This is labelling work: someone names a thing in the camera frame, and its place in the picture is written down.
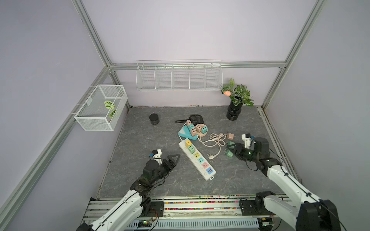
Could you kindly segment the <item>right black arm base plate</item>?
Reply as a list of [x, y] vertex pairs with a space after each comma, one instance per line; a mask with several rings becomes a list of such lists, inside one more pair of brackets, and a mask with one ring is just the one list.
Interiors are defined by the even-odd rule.
[[243, 216], [267, 216], [272, 217], [273, 213], [258, 205], [255, 200], [242, 198], [239, 200], [239, 207]]

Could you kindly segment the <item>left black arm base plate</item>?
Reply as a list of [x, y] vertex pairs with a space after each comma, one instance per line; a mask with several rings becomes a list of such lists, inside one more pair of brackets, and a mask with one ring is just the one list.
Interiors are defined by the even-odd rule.
[[143, 207], [143, 211], [140, 217], [163, 217], [164, 214], [164, 202], [163, 201], [151, 201]]

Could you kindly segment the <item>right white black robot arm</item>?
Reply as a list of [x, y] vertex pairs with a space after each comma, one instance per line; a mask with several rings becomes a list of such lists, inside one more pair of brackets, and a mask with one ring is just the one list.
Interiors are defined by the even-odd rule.
[[293, 178], [283, 164], [270, 155], [265, 138], [245, 138], [245, 143], [227, 145], [227, 150], [245, 163], [253, 162], [256, 169], [272, 180], [290, 198], [286, 203], [272, 191], [259, 192], [254, 201], [239, 204], [243, 210], [257, 214], [269, 211], [296, 231], [341, 231], [345, 226], [339, 219], [335, 204], [322, 200]]

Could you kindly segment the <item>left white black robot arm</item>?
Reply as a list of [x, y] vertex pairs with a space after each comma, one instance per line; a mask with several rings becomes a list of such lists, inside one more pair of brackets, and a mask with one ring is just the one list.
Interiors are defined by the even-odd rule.
[[141, 214], [148, 214], [151, 205], [150, 192], [161, 185], [160, 181], [177, 166], [180, 155], [168, 155], [147, 161], [142, 175], [131, 185], [126, 195], [106, 214], [92, 224], [81, 224], [78, 231], [123, 231]]

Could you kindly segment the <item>long white power strip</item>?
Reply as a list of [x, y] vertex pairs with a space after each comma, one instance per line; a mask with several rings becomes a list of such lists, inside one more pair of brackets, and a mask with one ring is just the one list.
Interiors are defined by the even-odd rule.
[[200, 173], [200, 175], [204, 178], [205, 181], [213, 180], [216, 174], [216, 170], [201, 154], [201, 152], [195, 147], [194, 144], [192, 144], [192, 146], [195, 148], [195, 153], [192, 154], [188, 150], [188, 147], [186, 147], [186, 140], [189, 139], [184, 139], [183, 141], [178, 143], [180, 149], [184, 152], [186, 157], [188, 157], [188, 159], [191, 161], [191, 163], [194, 165], [194, 167], [197, 169], [197, 171]]

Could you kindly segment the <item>teal triangular power socket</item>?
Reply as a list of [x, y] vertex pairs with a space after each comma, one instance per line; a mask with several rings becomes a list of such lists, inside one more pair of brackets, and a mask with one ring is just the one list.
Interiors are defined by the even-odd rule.
[[189, 139], [189, 140], [197, 140], [198, 135], [195, 134], [194, 136], [191, 135], [190, 129], [186, 124], [183, 125], [183, 127], [179, 130], [178, 136], [181, 139]]

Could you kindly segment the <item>pink beige plug adapter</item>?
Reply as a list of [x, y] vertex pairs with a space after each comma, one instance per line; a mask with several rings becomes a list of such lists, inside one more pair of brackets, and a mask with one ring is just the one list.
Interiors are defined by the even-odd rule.
[[228, 139], [228, 140], [234, 140], [234, 134], [233, 133], [227, 133], [226, 134], [226, 139]]

